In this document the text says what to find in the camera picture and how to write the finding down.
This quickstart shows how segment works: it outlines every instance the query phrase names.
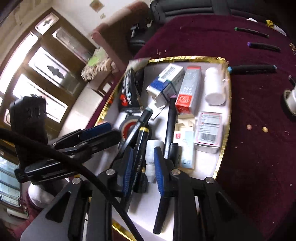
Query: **maroon tablecloth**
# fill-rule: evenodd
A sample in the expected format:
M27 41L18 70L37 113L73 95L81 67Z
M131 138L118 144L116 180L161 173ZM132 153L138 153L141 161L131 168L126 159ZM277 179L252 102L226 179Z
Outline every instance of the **maroon tablecloth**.
M270 37L236 32L234 27ZM276 45L281 52L251 49L247 42ZM231 127L217 178L266 239L296 199L296 123L284 115L280 105L283 91L292 89L288 75L296 76L296 56L289 43L281 33L240 17L185 16L164 25L135 57L215 56L226 58L230 66L277 66L277 74L231 76Z

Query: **barcode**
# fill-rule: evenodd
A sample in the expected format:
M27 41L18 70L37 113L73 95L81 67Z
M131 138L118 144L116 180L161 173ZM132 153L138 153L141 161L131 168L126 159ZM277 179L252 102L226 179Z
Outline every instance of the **barcode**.
M214 142L216 140L216 135L202 133L201 137L200 137L200 140Z
M175 70L174 67L170 67L167 72L164 73L163 76L160 77L160 79L166 80L166 78Z

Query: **metal bolt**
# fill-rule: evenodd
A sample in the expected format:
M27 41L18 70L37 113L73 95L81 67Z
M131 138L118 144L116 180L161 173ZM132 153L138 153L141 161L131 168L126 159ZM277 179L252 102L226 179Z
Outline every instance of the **metal bolt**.
M205 181L206 181L207 183L210 183L210 184L212 184L212 183L214 183L214 182L215 182L215 179L214 179L214 178L212 178L212 177L207 177L207 178L205 179Z
M179 175L180 173L181 173L181 171L179 169L173 169L172 170L173 175Z
M73 184L78 184L78 183L80 183L81 182L81 179L79 178L79 177L76 177L76 178L74 178L73 180L72 180L72 183Z
M106 174L107 175L113 175L115 173L115 170L113 170L113 169L108 169L107 171L106 171Z

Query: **white box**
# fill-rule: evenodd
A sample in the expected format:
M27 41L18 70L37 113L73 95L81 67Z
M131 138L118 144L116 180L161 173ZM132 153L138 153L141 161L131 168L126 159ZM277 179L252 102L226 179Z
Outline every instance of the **white box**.
M222 114L199 112L198 116L194 147L202 152L216 153L222 142Z
M194 116L192 114L178 115L173 142L179 144L176 168L194 169Z
M154 99L157 108L166 105L171 96L178 94L184 75L185 71L182 66L169 64L159 76L147 86L146 90Z

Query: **window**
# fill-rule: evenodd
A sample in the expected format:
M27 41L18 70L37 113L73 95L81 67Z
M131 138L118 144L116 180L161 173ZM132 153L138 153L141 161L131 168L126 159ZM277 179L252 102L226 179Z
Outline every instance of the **window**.
M0 198L2 202L19 207L20 184L14 170L17 165L0 156Z
M37 40L38 40L38 37L36 35L29 33L29 35L24 39L24 41L19 45L19 47L11 56L8 64L6 65L0 77L0 91L2 93L6 92L7 87L13 75L15 74L17 69L20 67L27 53L30 51L33 45L37 42Z
M81 70L94 50L60 14L52 8L44 12L0 63L0 124L11 128L12 101L37 95L46 100L46 131L51 138L58 137L86 85Z
M80 84L65 66L47 53L43 48L37 50L29 61L29 66L48 81L65 89L72 95Z
M35 29L39 33L44 34L58 20L59 20L59 18L55 14L50 13L49 15L46 16L46 18L44 18L40 23L37 24L37 26L35 27Z
M68 50L74 53L84 63L87 64L92 54L76 38L67 33L62 27L55 31L52 36L63 44Z
M18 79L12 94L19 99L24 96L31 95L41 96L46 100L47 117L55 120L58 123L60 123L68 107L66 104L41 89L23 74Z

